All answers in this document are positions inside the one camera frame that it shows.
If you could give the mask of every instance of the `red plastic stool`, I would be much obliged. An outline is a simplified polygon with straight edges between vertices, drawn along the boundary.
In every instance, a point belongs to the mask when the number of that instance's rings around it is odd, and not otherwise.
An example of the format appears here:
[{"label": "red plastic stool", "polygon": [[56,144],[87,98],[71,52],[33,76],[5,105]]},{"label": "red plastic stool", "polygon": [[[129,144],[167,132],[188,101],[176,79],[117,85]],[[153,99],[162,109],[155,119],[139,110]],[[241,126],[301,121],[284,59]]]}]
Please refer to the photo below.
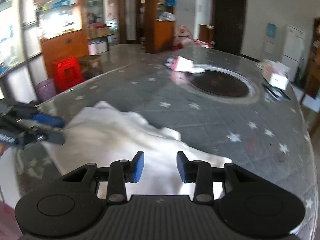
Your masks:
[{"label": "red plastic stool", "polygon": [[59,92],[63,92],[84,81],[79,63],[75,57],[54,64],[56,65],[54,82]]}]

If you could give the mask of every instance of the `purple trash bin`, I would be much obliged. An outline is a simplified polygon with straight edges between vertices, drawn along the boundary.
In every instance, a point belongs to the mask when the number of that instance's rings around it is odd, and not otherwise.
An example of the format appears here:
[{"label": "purple trash bin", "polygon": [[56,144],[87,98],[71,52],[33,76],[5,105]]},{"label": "purple trash bin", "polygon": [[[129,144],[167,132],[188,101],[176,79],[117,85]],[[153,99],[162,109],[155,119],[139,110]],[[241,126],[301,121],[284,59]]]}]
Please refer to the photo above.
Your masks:
[{"label": "purple trash bin", "polygon": [[52,78],[49,78],[39,83],[36,86],[36,89],[39,95],[39,99],[42,102],[47,101],[50,98],[53,98],[55,95],[57,95],[56,86]]}]

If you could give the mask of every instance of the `white storage box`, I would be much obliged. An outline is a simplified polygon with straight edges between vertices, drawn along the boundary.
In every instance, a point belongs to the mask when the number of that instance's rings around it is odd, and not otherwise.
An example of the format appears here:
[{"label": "white storage box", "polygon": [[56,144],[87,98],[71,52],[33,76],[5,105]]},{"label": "white storage box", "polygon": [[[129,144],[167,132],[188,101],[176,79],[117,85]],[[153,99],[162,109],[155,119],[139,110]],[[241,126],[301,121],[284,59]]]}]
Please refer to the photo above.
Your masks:
[{"label": "white storage box", "polygon": [[98,53],[107,51],[107,43],[105,41],[97,42]]},{"label": "white storage box", "polygon": [[97,43],[91,43],[88,45],[88,49],[89,49],[89,55],[95,55],[98,53],[98,46]]},{"label": "white storage box", "polygon": [[286,90],[289,83],[289,79],[286,76],[288,70],[288,67],[276,62],[273,65],[266,65],[263,68],[262,76],[271,86]]}]

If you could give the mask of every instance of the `gray tablecloth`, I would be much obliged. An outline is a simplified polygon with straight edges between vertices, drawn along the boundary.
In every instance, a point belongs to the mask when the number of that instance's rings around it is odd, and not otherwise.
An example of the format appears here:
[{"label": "gray tablecloth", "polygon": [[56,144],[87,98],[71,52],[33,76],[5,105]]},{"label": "gray tablecloth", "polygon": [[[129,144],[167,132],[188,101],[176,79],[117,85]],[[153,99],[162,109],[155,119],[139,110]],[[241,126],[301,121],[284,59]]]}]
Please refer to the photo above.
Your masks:
[{"label": "gray tablecloth", "polygon": [[[259,100],[246,105],[226,104],[188,92],[175,84],[176,76],[164,67],[165,60],[173,55],[243,75],[258,87]],[[120,111],[138,112],[155,127],[175,129],[189,146],[228,157],[296,194],[306,206],[297,235],[309,240],[316,228],[318,190],[307,128],[290,85],[286,94],[291,101],[275,102],[265,97],[261,83],[260,70],[253,61],[213,49],[189,47],[145,54],[127,68],[89,80],[41,107],[68,121],[84,106],[105,100]],[[24,164],[19,176],[23,194],[59,176],[40,144],[27,147],[17,159]]]}]

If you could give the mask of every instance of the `white towel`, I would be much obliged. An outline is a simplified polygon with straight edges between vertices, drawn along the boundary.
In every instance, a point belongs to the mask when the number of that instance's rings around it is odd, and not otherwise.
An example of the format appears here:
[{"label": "white towel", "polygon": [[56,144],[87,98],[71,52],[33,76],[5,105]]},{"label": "white towel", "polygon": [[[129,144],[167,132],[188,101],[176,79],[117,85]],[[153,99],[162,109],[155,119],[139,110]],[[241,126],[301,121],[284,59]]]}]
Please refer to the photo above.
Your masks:
[{"label": "white towel", "polygon": [[192,74],[205,72],[201,67],[195,67],[192,60],[177,56],[177,58],[169,58],[164,64],[173,71],[190,72]]},{"label": "white towel", "polygon": [[[66,143],[62,146],[44,142],[49,155],[61,172],[66,174],[86,163],[98,167],[110,166],[113,161],[132,160],[138,151],[145,154],[145,165],[137,184],[127,183],[128,199],[137,195],[190,195],[194,183],[183,184],[176,165],[178,151],[189,160],[203,160],[212,166],[223,167],[230,159],[211,155],[188,147],[180,141],[180,133],[156,129],[134,112],[122,113],[101,101],[95,107],[85,107],[64,130]],[[214,196],[222,193],[220,182],[214,182]],[[101,183],[98,197],[106,197],[107,183]]]}]

